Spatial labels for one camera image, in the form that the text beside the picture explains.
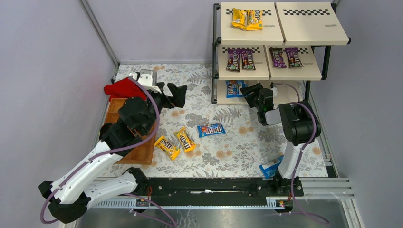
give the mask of blue package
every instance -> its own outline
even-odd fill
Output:
[[[283,161],[283,156],[271,160],[269,163],[265,165],[260,165],[259,168],[262,170],[263,174],[265,175],[266,178],[272,177],[275,173],[281,162]]]
[[[245,88],[246,83],[243,80],[227,80],[227,98],[243,97],[240,89]]]
[[[197,130],[199,131],[199,138],[214,134],[225,134],[224,127],[221,123],[197,126]]]

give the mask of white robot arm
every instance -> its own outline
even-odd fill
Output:
[[[173,96],[166,96],[163,92],[164,83],[157,83],[154,77],[155,71],[140,70],[137,80],[141,78],[141,83],[144,81],[142,79],[147,79],[149,99],[144,101],[139,97],[128,98],[118,110],[118,121],[107,123],[101,128],[100,141],[80,163],[60,179],[44,181],[39,185],[42,196],[47,199],[45,204],[50,202],[48,208],[56,219],[70,223],[100,201],[124,193],[143,193],[145,187],[142,187],[142,183],[146,177],[139,169],[130,170],[121,177],[100,184],[94,184],[93,181],[134,147],[142,144],[141,136],[150,134],[162,108],[185,105],[186,85],[176,87],[168,83]],[[44,208],[41,212],[42,222],[50,223],[43,219],[43,212]]]

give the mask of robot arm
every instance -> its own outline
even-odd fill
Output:
[[[291,183],[292,173],[298,161],[299,152],[312,136],[312,119],[305,109],[295,104],[281,104],[277,109],[274,109],[275,86],[263,88],[258,83],[242,88],[241,92],[249,106],[258,110],[259,123],[262,125],[282,124],[283,126],[287,145],[283,161],[279,165],[273,180],[275,181],[275,190],[277,192],[287,192]],[[313,113],[309,102],[301,101],[299,103],[306,106]],[[315,137],[318,137],[321,133],[321,126],[315,115],[313,117],[317,127]]]
[[[144,78],[153,77],[144,82]],[[172,97],[163,92],[164,83],[156,82],[156,72],[141,70],[137,76],[140,83],[146,83],[150,95],[158,107],[183,107],[187,86],[176,87],[168,83]],[[121,177],[93,184],[96,177],[115,162],[125,157],[131,150],[105,153],[113,149],[131,146],[142,141],[141,136],[148,135],[156,120],[156,111],[150,100],[139,97],[128,98],[118,110],[119,119],[116,123],[105,124],[100,131],[100,141],[95,148],[70,172],[56,181],[44,181],[39,185],[42,196],[50,198],[51,214],[63,223],[72,222],[81,217],[92,205],[123,193],[136,192],[142,194],[145,187],[142,183],[146,177],[140,170],[130,170]]]

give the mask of checkered pattern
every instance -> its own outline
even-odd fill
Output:
[[[330,15],[328,9],[283,9],[284,15],[302,15],[302,16],[311,16],[311,15]]]
[[[222,48],[222,52],[223,53],[225,53],[225,52],[228,52],[229,50],[235,50],[235,49],[237,49],[237,50],[239,50],[239,49],[246,49],[246,50],[251,50],[253,53],[255,53],[255,52],[257,52],[257,53],[260,53],[260,48],[259,47],[247,47],[247,48],[245,48],[245,47],[238,47],[238,48],[234,48],[234,47],[223,47]]]
[[[232,13],[232,8],[231,9],[225,9],[225,13],[226,14],[230,14],[230,13]],[[262,11],[262,16],[266,16],[266,15],[268,15],[268,16],[271,16],[271,9],[269,10],[269,9],[261,9],[261,11]]]
[[[306,48],[299,48],[298,53],[300,53],[300,54],[309,54],[308,48],[307,47]]]

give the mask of wooden tray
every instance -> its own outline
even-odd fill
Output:
[[[123,106],[127,98],[112,98],[111,103],[108,108],[108,112],[106,114],[105,123],[116,123],[119,118],[119,114],[117,110]],[[143,145],[134,148],[128,155],[122,158],[120,161],[116,162],[116,164],[141,164],[141,165],[150,165],[153,161],[153,153],[154,153],[154,142],[155,135],[148,142]]]

